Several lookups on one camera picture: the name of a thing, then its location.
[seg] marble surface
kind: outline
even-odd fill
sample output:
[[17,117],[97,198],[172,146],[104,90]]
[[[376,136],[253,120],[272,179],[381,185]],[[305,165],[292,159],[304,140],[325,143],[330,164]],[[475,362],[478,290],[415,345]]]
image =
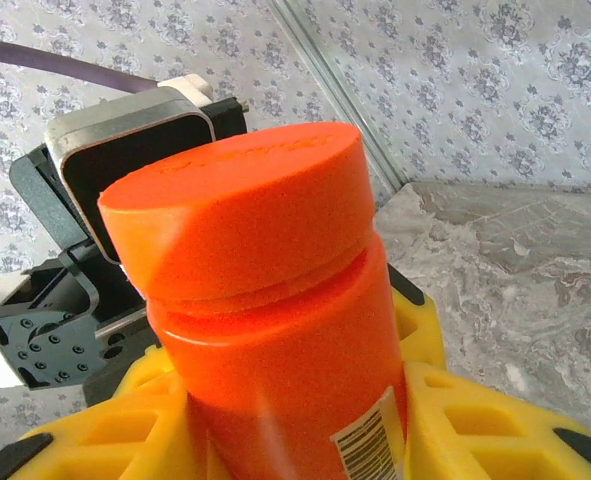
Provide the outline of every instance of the marble surface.
[[411,184],[376,225],[453,373],[591,428],[591,195]]

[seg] barcode label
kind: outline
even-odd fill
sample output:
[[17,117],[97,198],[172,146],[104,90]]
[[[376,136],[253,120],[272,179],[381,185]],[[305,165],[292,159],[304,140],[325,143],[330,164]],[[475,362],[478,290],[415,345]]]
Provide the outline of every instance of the barcode label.
[[402,480],[404,436],[392,387],[332,440],[349,480]]

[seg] screw hole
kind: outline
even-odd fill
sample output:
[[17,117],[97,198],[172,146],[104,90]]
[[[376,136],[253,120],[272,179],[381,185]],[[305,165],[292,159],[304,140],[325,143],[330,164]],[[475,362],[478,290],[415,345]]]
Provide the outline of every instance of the screw hole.
[[124,347],[122,347],[122,346],[111,347],[104,352],[103,357],[106,360],[109,360],[111,358],[115,358],[117,355],[122,353],[122,350],[124,350]]
[[111,335],[110,337],[108,337],[108,344],[109,345],[115,345],[117,342],[121,342],[122,340],[124,340],[126,337],[124,336],[123,333],[114,333],[113,335]]

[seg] plastic bottle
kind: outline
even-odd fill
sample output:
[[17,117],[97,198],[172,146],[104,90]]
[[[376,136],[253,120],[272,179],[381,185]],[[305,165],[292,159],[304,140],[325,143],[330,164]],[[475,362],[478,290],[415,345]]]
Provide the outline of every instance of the plastic bottle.
[[355,127],[198,147],[99,205],[235,478],[399,478],[404,377]]

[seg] barcode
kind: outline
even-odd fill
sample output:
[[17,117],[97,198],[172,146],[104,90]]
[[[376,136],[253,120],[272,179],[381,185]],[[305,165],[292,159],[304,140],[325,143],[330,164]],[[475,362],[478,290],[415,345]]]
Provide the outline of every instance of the barcode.
[[335,443],[349,480],[398,479],[379,408]]

